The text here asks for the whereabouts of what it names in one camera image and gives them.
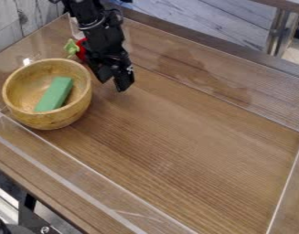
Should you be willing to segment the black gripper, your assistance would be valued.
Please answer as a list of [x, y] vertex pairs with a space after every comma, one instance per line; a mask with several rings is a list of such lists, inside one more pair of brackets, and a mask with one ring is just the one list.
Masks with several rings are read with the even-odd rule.
[[122, 45], [95, 49], [88, 38], [80, 40], [80, 59], [88, 64], [92, 73], [102, 83], [114, 76], [118, 92], [127, 91], [135, 83], [135, 73], [129, 53]]

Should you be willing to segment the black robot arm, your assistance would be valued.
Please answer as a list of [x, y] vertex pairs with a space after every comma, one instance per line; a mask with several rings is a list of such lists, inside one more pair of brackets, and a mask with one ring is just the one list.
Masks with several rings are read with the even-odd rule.
[[123, 16], [117, 8], [105, 8], [101, 0], [50, 0], [62, 2], [66, 12], [78, 20], [84, 38], [79, 42], [83, 60], [102, 83], [114, 79], [118, 92], [135, 83], [130, 54], [123, 47]]

